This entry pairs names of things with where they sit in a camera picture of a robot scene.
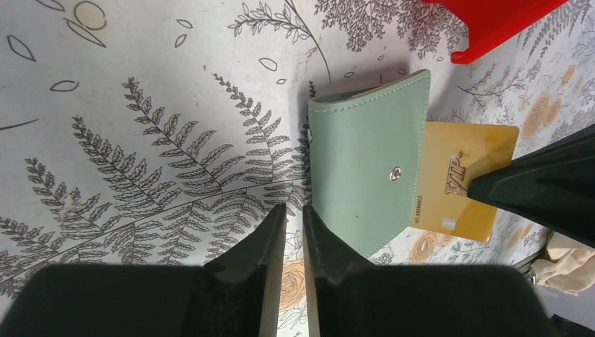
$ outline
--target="tablecloth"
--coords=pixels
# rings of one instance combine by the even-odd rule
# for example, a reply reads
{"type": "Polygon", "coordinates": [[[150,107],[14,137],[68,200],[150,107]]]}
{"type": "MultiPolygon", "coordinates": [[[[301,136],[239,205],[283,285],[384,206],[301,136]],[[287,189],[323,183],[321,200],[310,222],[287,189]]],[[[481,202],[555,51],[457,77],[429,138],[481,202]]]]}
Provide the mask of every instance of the tablecloth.
{"type": "MultiPolygon", "coordinates": [[[[200,265],[287,202],[279,336],[307,336],[308,97],[428,69],[428,120],[517,125],[518,157],[595,122],[594,4],[462,66],[420,0],[2,1],[0,311],[53,263],[200,265]]],[[[499,212],[488,243],[408,228],[372,261],[511,265],[546,232],[499,212]]]]}

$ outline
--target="green wallet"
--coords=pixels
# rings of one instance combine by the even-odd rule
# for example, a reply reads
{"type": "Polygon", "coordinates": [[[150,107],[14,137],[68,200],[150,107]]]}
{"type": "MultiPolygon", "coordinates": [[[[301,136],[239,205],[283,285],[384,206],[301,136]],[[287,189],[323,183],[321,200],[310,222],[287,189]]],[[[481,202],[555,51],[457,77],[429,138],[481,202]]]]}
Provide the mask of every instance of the green wallet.
{"type": "Polygon", "coordinates": [[[369,258],[410,225],[430,71],[308,103],[312,206],[369,258]]]}

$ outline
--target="beige cloth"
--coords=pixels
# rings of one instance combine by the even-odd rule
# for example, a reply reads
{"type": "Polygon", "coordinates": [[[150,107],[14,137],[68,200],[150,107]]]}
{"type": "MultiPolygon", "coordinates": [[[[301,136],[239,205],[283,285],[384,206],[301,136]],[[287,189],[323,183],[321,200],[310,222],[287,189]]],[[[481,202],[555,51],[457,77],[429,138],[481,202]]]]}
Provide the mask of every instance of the beige cloth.
{"type": "Polygon", "coordinates": [[[554,232],[546,251],[547,260],[531,265],[538,285],[576,296],[595,283],[595,249],[554,232]]]}

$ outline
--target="stitched edge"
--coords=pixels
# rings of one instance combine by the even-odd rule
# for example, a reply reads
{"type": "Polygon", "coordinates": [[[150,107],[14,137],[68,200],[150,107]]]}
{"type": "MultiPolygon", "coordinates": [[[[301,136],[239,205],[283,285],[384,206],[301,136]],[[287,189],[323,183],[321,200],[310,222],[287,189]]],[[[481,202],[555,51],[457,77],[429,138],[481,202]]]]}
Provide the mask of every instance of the stitched edge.
{"type": "MultiPolygon", "coordinates": [[[[423,79],[428,79],[428,76],[425,76],[421,79],[418,79],[417,81],[411,82],[410,84],[408,84],[407,86],[414,84],[416,82],[422,81],[423,79]]],[[[394,91],[391,91],[389,93],[393,93],[395,91],[400,90],[401,88],[397,88],[394,91]]],[[[368,100],[364,103],[370,102],[372,100],[378,99],[382,96],[388,95],[389,93],[386,93],[384,95],[378,96],[377,98],[373,98],[371,100],[368,100]]],[[[422,135],[424,133],[424,129],[426,127],[426,120],[427,120],[427,110],[428,110],[428,105],[429,105],[429,81],[426,84],[426,95],[425,95],[425,104],[424,104],[424,111],[426,112],[426,116],[424,116],[424,122],[422,123],[422,128],[420,130],[420,135],[422,135]]],[[[420,137],[420,140],[417,142],[417,179],[415,179],[415,183],[413,184],[413,190],[417,192],[417,182],[419,180],[419,174],[420,174],[420,162],[422,161],[422,137],[420,137]]],[[[412,206],[411,206],[411,212],[409,213],[409,221],[411,221],[411,219],[413,218],[413,209],[415,209],[415,195],[413,196],[413,200],[412,200],[412,206]]],[[[374,253],[376,253],[378,250],[380,250],[382,247],[386,246],[390,241],[392,241],[397,235],[401,234],[403,231],[400,231],[398,233],[394,233],[388,240],[386,240],[385,242],[383,242],[381,245],[379,245],[378,247],[374,248],[370,253],[367,254],[366,258],[370,258],[374,253]]]]}
{"type": "Polygon", "coordinates": [[[419,81],[423,81],[424,79],[428,79],[428,78],[429,78],[429,76],[424,76],[424,77],[422,77],[420,79],[416,79],[415,81],[413,81],[411,83],[408,83],[408,84],[406,84],[404,86],[400,86],[398,88],[395,88],[394,90],[391,90],[388,93],[383,93],[382,95],[379,95],[379,96],[376,96],[376,97],[372,97],[369,100],[365,100],[363,102],[360,102],[360,103],[351,105],[349,107],[342,107],[341,109],[328,109],[328,110],[313,110],[312,108],[308,107],[308,111],[312,111],[312,112],[335,112],[335,111],[343,111],[343,110],[353,109],[354,107],[357,107],[359,105],[364,105],[366,103],[372,102],[372,101],[377,100],[379,98],[383,98],[383,97],[385,97],[387,95],[390,95],[392,93],[395,93],[395,92],[397,92],[397,91],[399,91],[399,90],[401,90],[403,88],[407,88],[408,86],[411,86],[413,84],[416,84],[419,81]]]}

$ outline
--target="yellow card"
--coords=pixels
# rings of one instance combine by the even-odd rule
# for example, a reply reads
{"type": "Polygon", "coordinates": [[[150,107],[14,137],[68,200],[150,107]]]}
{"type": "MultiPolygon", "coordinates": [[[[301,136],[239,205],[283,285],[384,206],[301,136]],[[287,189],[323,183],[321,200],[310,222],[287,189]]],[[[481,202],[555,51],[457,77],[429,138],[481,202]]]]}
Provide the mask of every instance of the yellow card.
{"type": "Polygon", "coordinates": [[[497,209],[467,198],[473,178],[510,165],[515,126],[426,124],[411,227],[486,242],[497,209]]]}

